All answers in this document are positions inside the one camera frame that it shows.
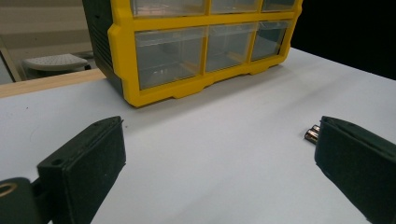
yellow storage organizer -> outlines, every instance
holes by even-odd
[[[98,67],[134,106],[282,63],[303,0],[83,0]]]

black background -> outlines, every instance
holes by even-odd
[[[304,0],[296,49],[396,80],[396,7],[391,0]]]

yellow plastic frame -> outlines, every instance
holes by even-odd
[[[284,62],[290,49],[290,41],[294,27],[302,12],[302,2],[303,0],[296,0],[293,10],[286,12],[261,12],[262,1],[257,12],[210,15],[211,0],[205,0],[206,9],[205,15],[203,16],[134,18],[130,0],[111,0],[113,25],[110,27],[107,34],[111,48],[114,73],[122,81],[125,100],[131,105],[142,106],[166,98],[181,98],[199,92],[217,81],[242,74],[255,75],[267,70],[270,66]],[[248,48],[247,55],[249,56],[245,63],[216,72],[206,73],[205,56],[208,38],[204,37],[203,49],[201,52],[201,72],[199,75],[146,90],[140,90],[134,32],[255,21],[291,21],[290,27],[286,30],[278,55],[251,62],[250,56],[253,51],[256,37],[256,34],[253,33]]]

screw hole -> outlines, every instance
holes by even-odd
[[[8,195],[9,193],[11,193],[12,191],[14,191],[14,189],[16,189],[17,186],[18,185],[15,183],[6,183],[6,184],[0,185],[0,198],[4,197],[4,196]]]
[[[60,164],[62,164],[63,162],[64,162],[64,160],[58,159],[58,160],[53,161],[51,164],[52,164],[52,165],[60,165]]]

white tabletop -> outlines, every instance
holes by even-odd
[[[368,223],[319,170],[326,115],[396,142],[396,81],[291,49],[279,66],[133,108],[106,80],[0,99],[0,179],[120,115],[127,164],[93,223]]]

